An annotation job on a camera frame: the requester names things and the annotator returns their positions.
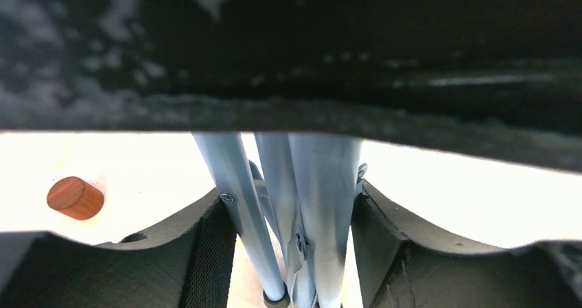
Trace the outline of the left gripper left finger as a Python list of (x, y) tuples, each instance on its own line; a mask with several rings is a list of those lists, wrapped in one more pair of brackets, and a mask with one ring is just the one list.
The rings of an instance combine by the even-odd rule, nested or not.
[(1, 234), (2, 307), (226, 307), (236, 232), (211, 190), (118, 244)]

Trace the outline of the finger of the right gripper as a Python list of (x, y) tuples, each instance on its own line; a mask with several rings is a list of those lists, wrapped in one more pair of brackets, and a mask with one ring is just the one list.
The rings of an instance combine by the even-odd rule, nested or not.
[(1, 0), (1, 128), (329, 132), (581, 171), (581, 0)]

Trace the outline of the light blue music stand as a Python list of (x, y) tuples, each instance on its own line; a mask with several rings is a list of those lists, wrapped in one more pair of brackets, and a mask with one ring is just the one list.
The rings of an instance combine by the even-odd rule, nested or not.
[(347, 240), (364, 168), (362, 140), (257, 132), (266, 195), (237, 132), (194, 140), (263, 287), (269, 307), (340, 307)]

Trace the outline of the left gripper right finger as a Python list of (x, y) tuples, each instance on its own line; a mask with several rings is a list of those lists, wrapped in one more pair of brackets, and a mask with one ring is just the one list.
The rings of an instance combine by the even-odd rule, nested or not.
[(504, 249), (451, 233), (368, 182), (351, 222), (365, 307), (580, 307), (581, 242)]

